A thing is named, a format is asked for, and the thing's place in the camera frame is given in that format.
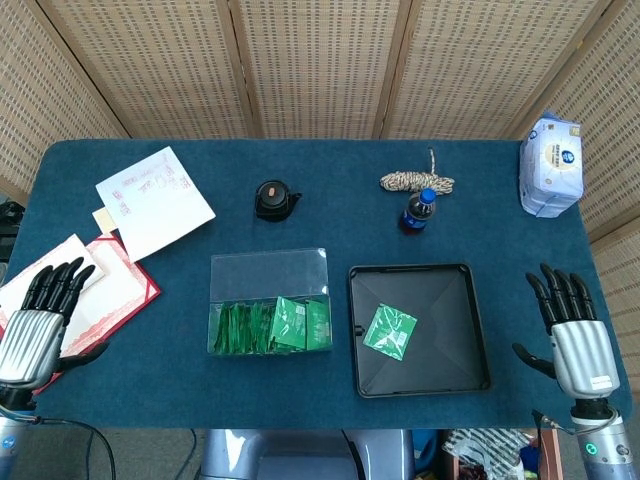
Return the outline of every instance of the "blue bottle label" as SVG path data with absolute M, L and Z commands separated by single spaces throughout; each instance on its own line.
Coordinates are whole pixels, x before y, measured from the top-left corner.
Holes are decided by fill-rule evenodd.
M 406 210 L 402 213 L 402 221 L 409 228 L 415 228 L 416 230 L 424 228 L 427 222 L 424 220 L 416 220 L 415 217 L 409 214 Z

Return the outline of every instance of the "white paper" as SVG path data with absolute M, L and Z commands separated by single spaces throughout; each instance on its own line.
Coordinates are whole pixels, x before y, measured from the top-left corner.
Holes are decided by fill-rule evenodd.
M 58 245 L 56 248 L 47 253 L 33 264 L 29 265 L 25 270 L 19 273 L 13 280 L 0 289 L 0 326 L 5 329 L 11 315 L 16 310 L 20 310 L 24 296 L 31 285 L 33 277 L 47 265 L 57 267 L 64 262 L 72 262 L 78 257 L 84 258 L 84 262 L 78 269 L 80 271 L 89 265 L 95 265 L 96 269 L 84 284 L 80 298 L 84 295 L 89 287 L 104 277 L 104 272 L 99 265 L 93 260 L 88 250 L 82 244 L 76 235 L 72 235 L 66 241 Z
M 167 147 L 96 185 L 136 262 L 215 218 Z

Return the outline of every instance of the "woven panel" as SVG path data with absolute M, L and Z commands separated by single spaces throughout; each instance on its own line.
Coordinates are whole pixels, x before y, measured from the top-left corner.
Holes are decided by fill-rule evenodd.
M 634 394 L 640 399 L 640 231 L 594 256 Z
M 496 138 L 595 4 L 425 0 L 389 136 Z
M 371 138 L 399 0 L 243 0 L 267 137 Z
M 22 202 L 52 143 L 122 130 L 23 2 L 0 1 L 0 18 L 0 175 Z
M 640 4 L 628 2 L 549 108 L 582 124 L 587 229 L 640 204 Z
M 246 136 L 215 1 L 42 3 L 134 136 Z

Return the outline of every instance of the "clear plastic box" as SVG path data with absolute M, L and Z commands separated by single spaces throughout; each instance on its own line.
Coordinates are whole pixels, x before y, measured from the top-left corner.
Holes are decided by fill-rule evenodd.
M 255 335 L 252 348 L 246 351 L 252 344 L 251 333 L 253 323 L 249 325 L 246 315 L 250 307 L 264 308 L 267 317 L 269 311 L 280 308 L 279 298 L 296 302 L 295 305 L 303 305 L 306 308 L 305 334 L 307 342 L 304 349 L 295 348 L 276 351 L 263 351 L 256 345 Z M 327 322 L 322 325 L 323 341 L 312 341 L 314 328 L 308 328 L 312 315 L 310 306 L 321 304 L 326 310 Z M 238 322 L 229 320 L 232 307 L 243 309 L 247 312 L 243 317 L 233 317 Z M 242 337 L 240 351 L 234 348 L 220 348 L 221 339 L 230 337 Z M 209 332 L 207 351 L 213 355 L 233 354 L 283 354 L 299 353 L 307 351 L 327 350 L 332 344 L 331 308 L 329 300 L 329 282 L 327 274 L 327 255 L 324 248 L 308 248 L 300 250 L 282 250 L 258 253 L 243 253 L 231 255 L 214 255 L 211 257 L 211 286 L 209 307 Z

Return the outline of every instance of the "cable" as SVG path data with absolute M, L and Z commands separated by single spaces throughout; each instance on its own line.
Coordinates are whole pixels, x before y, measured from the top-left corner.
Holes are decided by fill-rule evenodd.
M 74 425 L 77 427 L 84 428 L 85 430 L 89 430 L 93 434 L 97 435 L 98 438 L 100 438 L 100 440 L 104 444 L 107 450 L 107 455 L 109 455 L 109 466 L 111 468 L 111 480 L 116 480 L 116 462 L 113 458 L 113 450 L 111 450 L 111 445 L 109 444 L 109 441 L 107 440 L 107 438 L 97 428 L 92 427 L 91 425 L 86 423 L 76 422 L 75 420 L 64 420 L 60 418 L 42 418 L 39 416 L 23 415 L 20 413 L 15 413 L 7 409 L 2 404 L 0 404 L 0 413 L 2 414 L 2 416 L 8 418 L 9 420 L 13 420 L 14 422 L 27 423 L 30 425 Z M 89 453 L 89 450 L 90 450 L 90 444 L 87 447 L 87 454 Z
M 86 480 L 91 480 L 91 445 L 93 445 L 93 435 L 94 433 L 91 432 L 89 434 L 89 441 L 87 442 L 87 451 L 84 454 L 84 470 L 87 474 Z
M 34 415 L 24 415 L 22 413 L 13 412 L 8 408 L 6 408 L 1 403 L 0 403 L 0 413 L 2 414 L 3 417 L 7 417 L 9 420 L 13 420 L 14 422 L 30 423 L 30 424 L 36 425 L 42 421 L 40 417 L 37 417 Z
M 349 447 L 349 451 L 351 452 L 351 456 L 353 457 L 353 462 L 356 464 L 358 480 L 367 480 L 367 476 L 364 473 L 364 466 L 362 465 L 362 458 L 360 458 L 360 453 L 356 448 L 356 444 L 349 440 L 349 437 L 347 437 L 347 432 L 345 432 L 344 429 L 341 429 L 340 431 L 342 432 L 342 436 L 347 442 L 347 446 Z
M 542 419 L 544 415 L 537 410 L 532 410 L 531 414 L 533 415 L 533 421 L 536 424 L 536 430 L 538 432 L 538 478 L 542 479 L 542 472 L 540 471 L 540 463 L 542 460 Z
M 109 467 L 111 469 L 111 480 L 116 480 L 116 462 L 113 458 L 113 450 L 111 450 L 111 445 L 100 430 L 91 425 L 82 422 L 76 422 L 75 420 L 64 420 L 59 418 L 42 418 L 40 420 L 42 425 L 73 425 L 76 427 L 84 428 L 85 430 L 89 430 L 93 432 L 100 441 L 104 444 L 105 449 L 107 450 L 107 455 L 109 456 Z
M 561 430 L 564 433 L 566 433 L 568 435 L 571 435 L 571 436 L 574 436 L 574 435 L 575 436 L 577 436 L 577 435 L 588 435 L 590 433 L 596 433 L 596 432 L 599 432 L 600 430 L 604 430 L 605 428 L 610 427 L 611 425 L 614 424 L 614 422 L 616 420 L 618 420 L 618 418 L 620 418 L 620 414 L 618 413 L 618 410 L 616 410 L 615 408 L 613 408 L 610 405 L 607 405 L 607 408 L 611 412 L 611 417 L 609 418 L 609 420 L 607 420 L 602 425 L 598 425 L 597 427 L 593 427 L 593 428 L 588 428 L 586 430 L 580 430 L 580 431 L 570 430 L 568 428 L 563 427 L 558 422 L 556 422 L 554 419 L 549 418 L 546 415 L 543 415 L 541 420 L 542 420 L 543 423 L 548 424 L 551 428 L 557 428 L 558 430 Z
M 191 444 L 191 451 L 189 452 L 189 455 L 187 455 L 187 458 L 185 459 L 184 463 L 182 464 L 182 467 L 180 467 L 180 470 L 178 470 L 178 473 L 176 474 L 176 476 L 173 477 L 173 480 L 178 480 L 182 476 L 182 474 L 184 473 L 185 469 L 189 465 L 189 462 L 191 461 L 191 458 L 193 457 L 193 454 L 196 451 L 196 445 L 198 444 L 198 437 L 196 437 L 196 432 L 195 432 L 195 430 L 193 428 L 190 428 L 189 431 L 191 432 L 191 435 L 193 437 L 193 443 Z

